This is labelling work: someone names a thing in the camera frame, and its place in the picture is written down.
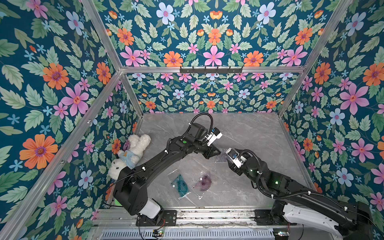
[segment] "green leaf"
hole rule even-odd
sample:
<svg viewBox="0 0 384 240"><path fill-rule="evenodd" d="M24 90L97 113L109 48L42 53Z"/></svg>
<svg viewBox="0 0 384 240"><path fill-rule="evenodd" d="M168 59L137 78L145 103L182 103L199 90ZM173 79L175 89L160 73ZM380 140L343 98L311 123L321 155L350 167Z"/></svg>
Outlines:
<svg viewBox="0 0 384 240"><path fill-rule="evenodd" d="M3 65L1 72L10 84L14 84L19 90L22 89L24 79L18 68L11 65Z"/></svg>
<svg viewBox="0 0 384 240"><path fill-rule="evenodd" d="M26 115L24 119L25 122L25 131L28 131L31 128L35 128L44 120L44 114L38 110L31 110L30 113Z"/></svg>

